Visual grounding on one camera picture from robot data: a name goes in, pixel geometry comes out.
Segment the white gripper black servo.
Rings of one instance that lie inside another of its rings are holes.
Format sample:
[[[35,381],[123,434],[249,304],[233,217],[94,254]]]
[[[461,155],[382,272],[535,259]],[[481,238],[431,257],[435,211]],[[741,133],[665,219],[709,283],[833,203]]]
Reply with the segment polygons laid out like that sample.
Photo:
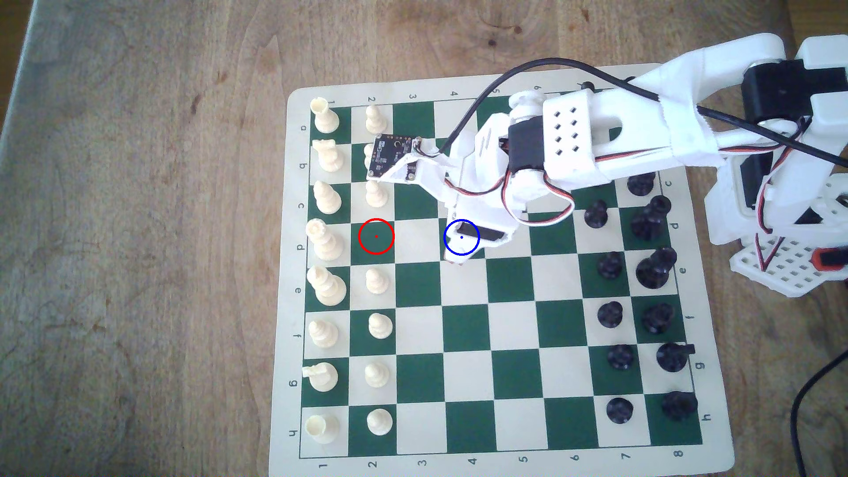
[[[507,212],[501,200],[502,179],[508,155],[500,139],[508,136],[511,117],[492,114],[474,136],[462,132],[451,147],[451,158],[462,159],[461,170],[450,171],[456,187],[475,193],[469,196],[447,189],[444,204],[450,221],[447,262],[462,265],[479,247],[498,247],[512,239],[519,223]]]

